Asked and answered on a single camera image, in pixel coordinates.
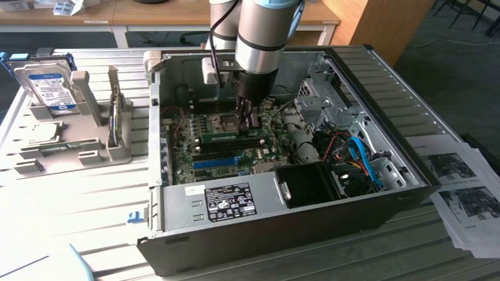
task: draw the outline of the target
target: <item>blue latch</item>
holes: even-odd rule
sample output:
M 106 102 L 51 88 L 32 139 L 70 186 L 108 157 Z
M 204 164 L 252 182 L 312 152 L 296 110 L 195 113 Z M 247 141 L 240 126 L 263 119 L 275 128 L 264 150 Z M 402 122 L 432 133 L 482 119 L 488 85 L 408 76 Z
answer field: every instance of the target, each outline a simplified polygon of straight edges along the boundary
M 27 60 L 30 57 L 30 54 L 12 54 L 10 61 L 23 61 Z
M 128 224 L 136 224 L 144 221 L 144 211 L 134 211 L 128 214 Z
M 66 57 L 67 57 L 68 60 L 70 60 L 70 68 L 71 68 L 71 70 L 72 70 L 72 71 L 78 70 L 78 69 L 76 69 L 76 63 L 75 63 L 75 58 L 74 58 L 72 54 L 71 54 L 71 53 L 67 53 L 67 54 L 66 54 Z
M 7 69 L 7 72 L 10 73 L 10 75 L 14 77 L 15 74 L 12 73 L 12 71 L 8 68 L 8 65 L 7 65 L 7 53 L 6 52 L 0 53 L 0 63 L 3 65 L 3 67 Z

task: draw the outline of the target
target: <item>black pcie slot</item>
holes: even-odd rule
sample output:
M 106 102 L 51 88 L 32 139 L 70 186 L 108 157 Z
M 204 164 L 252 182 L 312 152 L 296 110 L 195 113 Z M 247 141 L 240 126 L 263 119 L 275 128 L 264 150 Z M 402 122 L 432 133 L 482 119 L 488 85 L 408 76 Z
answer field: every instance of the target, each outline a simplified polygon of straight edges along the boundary
M 219 142 L 203 143 L 200 145 L 200 153 L 224 152 L 239 149 L 258 148 L 260 146 L 260 139 L 235 139 L 222 140 Z
M 195 114 L 220 114 L 236 110 L 234 102 L 195 102 Z
M 194 155 L 194 161 L 204 161 L 204 160 L 212 160 L 219 158 L 230 158 L 234 157 L 235 154 L 232 151 L 222 151 L 218 153 L 210 153 L 210 154 L 202 154 L 202 155 Z
M 228 174 L 226 176 L 219 176 L 219 177 L 208 177 L 206 179 L 195 179 L 195 181 L 199 182 L 199 181 L 206 181 L 206 180 L 220 180 L 220 179 L 227 179 L 230 177 L 238 177 L 238 174 Z

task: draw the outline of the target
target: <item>green circuit board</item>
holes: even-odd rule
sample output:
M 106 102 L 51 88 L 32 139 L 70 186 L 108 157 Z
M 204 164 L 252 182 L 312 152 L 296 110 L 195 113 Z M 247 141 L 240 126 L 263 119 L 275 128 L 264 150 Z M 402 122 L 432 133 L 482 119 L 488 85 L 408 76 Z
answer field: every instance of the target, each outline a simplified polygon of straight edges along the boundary
M 195 183 L 198 181 L 262 173 L 267 172 L 274 166 L 287 165 L 290 163 L 288 155 L 282 152 L 280 144 L 274 138 L 271 131 L 271 117 L 276 111 L 278 107 L 262 110 L 263 128 L 250 132 L 247 136 L 238 134 L 238 127 L 235 127 L 235 132 L 231 131 L 231 126 L 238 126 L 230 118 L 230 116 L 235 115 L 235 112 L 207 115 L 187 114 L 172 146 L 174 184 Z M 224 128 L 215 128 L 214 121 L 219 123 L 219 120 L 224 120 L 224 118 L 228 118 L 231 122 L 227 122 Z M 175 128 L 180 122 L 180 116 L 175 116 L 172 121 L 172 128 Z M 275 123 L 278 123 L 276 127 L 279 127 L 280 118 L 275 118 Z M 280 130 L 275 132 L 278 136 L 282 134 Z M 224 141 L 238 138 L 259 138 L 264 140 L 264 144 L 258 148 L 232 151 L 236 156 L 242 156 L 236 166 L 195 169 L 194 155 L 199 155 L 196 150 L 198 141 L 218 142 L 218 138 Z

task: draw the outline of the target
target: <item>blue label on hard drive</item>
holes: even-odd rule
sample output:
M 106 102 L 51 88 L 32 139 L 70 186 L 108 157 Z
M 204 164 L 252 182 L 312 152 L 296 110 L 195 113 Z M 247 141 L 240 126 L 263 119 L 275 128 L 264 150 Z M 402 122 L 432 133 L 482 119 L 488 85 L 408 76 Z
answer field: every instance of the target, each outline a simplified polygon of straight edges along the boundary
M 44 79 L 59 79 L 59 78 L 63 78 L 63 75 L 60 75 L 59 73 L 32 74 L 28 77 L 32 80 L 44 80 Z

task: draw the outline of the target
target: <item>robotic arm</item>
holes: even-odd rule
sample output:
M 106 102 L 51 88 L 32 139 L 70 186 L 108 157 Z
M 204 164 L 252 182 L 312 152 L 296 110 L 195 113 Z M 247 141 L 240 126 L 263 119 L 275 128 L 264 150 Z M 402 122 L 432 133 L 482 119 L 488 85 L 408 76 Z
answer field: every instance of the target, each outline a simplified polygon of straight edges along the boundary
M 299 25 L 304 6 L 306 0 L 211 0 L 211 44 L 207 46 L 212 50 L 212 81 L 223 87 L 220 73 L 232 73 L 240 131 L 262 127 L 260 103 L 275 85 L 284 46 Z M 224 70 L 226 62 L 218 60 L 216 49 L 236 50 L 236 70 L 235 67 Z

